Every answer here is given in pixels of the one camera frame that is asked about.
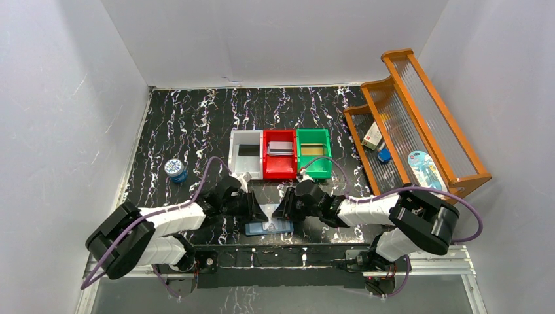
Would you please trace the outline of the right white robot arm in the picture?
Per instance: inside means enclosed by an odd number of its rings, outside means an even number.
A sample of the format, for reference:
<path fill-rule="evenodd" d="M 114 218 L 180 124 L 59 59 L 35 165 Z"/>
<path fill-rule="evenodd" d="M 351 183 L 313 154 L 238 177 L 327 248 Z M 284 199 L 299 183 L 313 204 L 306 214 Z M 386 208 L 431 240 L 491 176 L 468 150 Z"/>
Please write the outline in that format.
<path fill-rule="evenodd" d="M 330 195 L 311 179 L 287 189 L 273 217 L 290 221 L 317 217 L 333 228 L 362 224 L 392 226 L 376 236 L 362 258 L 375 270 L 388 269 L 416 251 L 444 255 L 452 242 L 459 211 L 428 188 L 402 187 L 372 197 Z"/>

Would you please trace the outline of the silver VIP card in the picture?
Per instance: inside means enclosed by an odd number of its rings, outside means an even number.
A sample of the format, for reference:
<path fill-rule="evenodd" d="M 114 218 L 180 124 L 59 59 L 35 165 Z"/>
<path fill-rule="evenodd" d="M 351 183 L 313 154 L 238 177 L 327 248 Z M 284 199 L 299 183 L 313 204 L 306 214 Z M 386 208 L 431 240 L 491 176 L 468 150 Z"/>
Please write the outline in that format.
<path fill-rule="evenodd" d="M 270 141 L 267 143 L 266 153 L 270 156 L 292 156 L 295 154 L 293 142 Z"/>

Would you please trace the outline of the red plastic bin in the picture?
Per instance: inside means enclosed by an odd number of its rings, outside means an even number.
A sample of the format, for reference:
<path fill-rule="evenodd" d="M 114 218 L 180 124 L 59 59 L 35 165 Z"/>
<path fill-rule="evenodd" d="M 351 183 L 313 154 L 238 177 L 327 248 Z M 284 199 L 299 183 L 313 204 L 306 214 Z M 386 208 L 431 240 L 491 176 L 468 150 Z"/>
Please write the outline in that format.
<path fill-rule="evenodd" d="M 290 154 L 270 154 L 270 143 L 284 142 L 291 147 Z M 298 171 L 295 130 L 264 130 L 262 170 L 264 180 L 294 179 Z"/>

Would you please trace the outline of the white plastic bin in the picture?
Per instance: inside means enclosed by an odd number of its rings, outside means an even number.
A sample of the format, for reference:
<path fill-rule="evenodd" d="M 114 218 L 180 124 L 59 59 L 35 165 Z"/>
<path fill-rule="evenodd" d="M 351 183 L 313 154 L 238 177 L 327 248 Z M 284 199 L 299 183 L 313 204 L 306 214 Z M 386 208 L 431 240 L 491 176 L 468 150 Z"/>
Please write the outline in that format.
<path fill-rule="evenodd" d="M 248 172 L 253 180 L 262 180 L 262 142 L 262 130 L 232 130 L 229 169 L 237 174 Z"/>

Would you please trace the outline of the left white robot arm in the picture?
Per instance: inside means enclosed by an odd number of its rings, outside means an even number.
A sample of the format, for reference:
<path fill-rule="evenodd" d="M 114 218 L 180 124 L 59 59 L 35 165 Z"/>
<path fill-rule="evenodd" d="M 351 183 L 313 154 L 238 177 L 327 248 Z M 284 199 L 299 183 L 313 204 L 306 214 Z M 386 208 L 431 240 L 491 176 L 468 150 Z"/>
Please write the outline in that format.
<path fill-rule="evenodd" d="M 215 187 L 177 205 L 138 208 L 126 201 L 117 207 L 85 242 L 99 268 L 119 279 L 137 266 L 169 265 L 188 272 L 197 252 L 182 233 L 199 230 L 226 216 L 240 222 L 268 222 L 248 173 L 227 175 Z"/>

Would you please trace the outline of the green plastic bin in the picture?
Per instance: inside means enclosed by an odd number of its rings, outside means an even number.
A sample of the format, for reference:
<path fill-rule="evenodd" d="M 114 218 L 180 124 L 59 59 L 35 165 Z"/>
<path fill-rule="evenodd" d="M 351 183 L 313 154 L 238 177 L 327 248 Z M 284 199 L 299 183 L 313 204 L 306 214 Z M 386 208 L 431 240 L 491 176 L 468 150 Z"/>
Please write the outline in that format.
<path fill-rule="evenodd" d="M 331 158 L 331 142 L 328 129 L 297 129 L 296 147 L 298 170 L 306 169 L 313 179 L 330 179 L 332 162 L 328 159 L 318 159 L 307 164 L 318 156 Z"/>

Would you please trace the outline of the blue card holder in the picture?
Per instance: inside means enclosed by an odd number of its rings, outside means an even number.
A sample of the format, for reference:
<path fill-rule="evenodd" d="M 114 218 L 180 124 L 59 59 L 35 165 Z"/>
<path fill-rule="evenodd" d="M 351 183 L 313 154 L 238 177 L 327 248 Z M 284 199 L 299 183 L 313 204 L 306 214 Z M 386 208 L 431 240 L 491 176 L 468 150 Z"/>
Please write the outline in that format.
<path fill-rule="evenodd" d="M 278 204 L 261 205 L 261 209 L 268 218 L 267 222 L 250 222 L 245 226 L 246 236 L 262 236 L 267 234 L 281 234 L 294 231 L 291 221 L 284 218 L 272 218 Z"/>

